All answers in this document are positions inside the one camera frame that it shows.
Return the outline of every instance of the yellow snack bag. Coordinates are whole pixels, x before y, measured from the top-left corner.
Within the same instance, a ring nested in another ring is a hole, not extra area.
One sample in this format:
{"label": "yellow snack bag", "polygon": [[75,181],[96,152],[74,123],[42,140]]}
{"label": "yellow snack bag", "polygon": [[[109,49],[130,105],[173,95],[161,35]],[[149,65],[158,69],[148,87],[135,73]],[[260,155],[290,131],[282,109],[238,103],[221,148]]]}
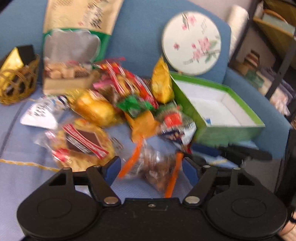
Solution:
{"label": "yellow snack bag", "polygon": [[66,96],[72,110],[91,123],[108,127],[122,122],[114,107],[98,91],[73,90]]}
{"label": "yellow snack bag", "polygon": [[156,130],[160,123],[154,119],[149,110],[141,113],[135,119],[127,113],[124,113],[124,115],[132,129],[131,140],[133,143],[138,143],[141,138],[147,139],[157,134]]}
{"label": "yellow snack bag", "polygon": [[154,67],[151,86],[152,94],[158,102],[165,104],[174,99],[170,72],[162,56]]}

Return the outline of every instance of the round black pad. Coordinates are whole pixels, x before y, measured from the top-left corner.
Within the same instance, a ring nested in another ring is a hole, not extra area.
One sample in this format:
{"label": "round black pad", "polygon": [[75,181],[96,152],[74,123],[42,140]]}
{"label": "round black pad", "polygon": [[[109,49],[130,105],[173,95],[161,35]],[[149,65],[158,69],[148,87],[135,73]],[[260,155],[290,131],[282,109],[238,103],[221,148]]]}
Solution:
{"label": "round black pad", "polygon": [[238,185],[208,202],[207,216],[224,234],[243,240],[275,235],[284,225],[284,204],[265,188]]}
{"label": "round black pad", "polygon": [[55,186],[37,190],[23,201],[17,219],[26,235],[41,240],[65,240],[83,232],[97,214],[97,203],[91,197]]}

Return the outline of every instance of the red label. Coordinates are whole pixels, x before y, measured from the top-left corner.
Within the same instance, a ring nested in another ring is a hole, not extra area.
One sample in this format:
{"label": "red label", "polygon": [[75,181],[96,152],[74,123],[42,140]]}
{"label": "red label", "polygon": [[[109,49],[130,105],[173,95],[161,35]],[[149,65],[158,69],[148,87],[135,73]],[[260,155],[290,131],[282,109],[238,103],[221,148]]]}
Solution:
{"label": "red label", "polygon": [[167,127],[179,126],[182,125],[182,117],[178,112],[171,113],[165,117],[164,123]]}
{"label": "red label", "polygon": [[78,142],[80,142],[82,145],[87,147],[89,150],[91,150],[99,159],[105,158],[109,152],[101,148],[100,146],[94,144],[93,142],[86,139],[83,135],[81,135],[72,124],[67,124],[63,126],[63,130],[67,132],[70,136],[75,138]]}

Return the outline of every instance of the pink flower painting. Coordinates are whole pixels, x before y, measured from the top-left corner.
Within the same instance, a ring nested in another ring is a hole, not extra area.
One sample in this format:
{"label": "pink flower painting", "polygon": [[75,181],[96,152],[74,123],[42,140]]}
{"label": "pink flower painting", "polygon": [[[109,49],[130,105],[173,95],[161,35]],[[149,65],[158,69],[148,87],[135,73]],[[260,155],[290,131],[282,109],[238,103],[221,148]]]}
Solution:
{"label": "pink flower painting", "polygon": [[193,16],[193,15],[187,16],[186,14],[183,13],[182,17],[183,17],[183,25],[182,25],[183,30],[186,30],[186,29],[189,30],[189,25],[194,26],[194,24],[196,22],[195,16]]}
{"label": "pink flower painting", "polygon": [[189,16],[189,17],[187,17],[187,19],[188,19],[188,22],[189,22],[192,26],[194,26],[194,23],[196,22],[195,16]]}
{"label": "pink flower painting", "polygon": [[197,49],[196,51],[193,52],[193,58],[194,58],[195,60],[198,61],[198,60],[200,59],[201,56],[202,56],[202,53],[201,53],[200,49]]}
{"label": "pink flower painting", "polygon": [[175,43],[175,44],[174,44],[174,49],[179,50],[179,48],[180,48],[180,45],[177,44],[177,43]]}
{"label": "pink flower painting", "polygon": [[214,49],[215,46],[218,43],[219,36],[216,37],[216,39],[209,40],[207,37],[204,37],[204,39],[199,39],[199,47],[195,43],[191,44],[191,47],[193,48],[193,57],[187,61],[184,61],[184,64],[192,64],[193,62],[200,62],[200,59],[205,60],[205,63],[210,62],[212,59],[217,59],[217,54],[220,53],[220,49]]}
{"label": "pink flower painting", "polygon": [[206,53],[211,47],[211,43],[209,42],[209,39],[207,37],[205,37],[203,40],[198,40],[198,43],[200,44],[200,49],[204,53]]}

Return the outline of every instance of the round floral lid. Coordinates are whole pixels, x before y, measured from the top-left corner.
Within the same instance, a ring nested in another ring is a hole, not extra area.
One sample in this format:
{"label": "round floral lid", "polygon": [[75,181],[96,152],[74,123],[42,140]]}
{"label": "round floral lid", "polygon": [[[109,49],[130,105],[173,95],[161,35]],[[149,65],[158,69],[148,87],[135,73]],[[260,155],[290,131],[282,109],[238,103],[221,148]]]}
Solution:
{"label": "round floral lid", "polygon": [[183,12],[165,26],[162,37],[164,55],[173,68],[199,75],[217,62],[221,38],[217,26],[199,12]]}

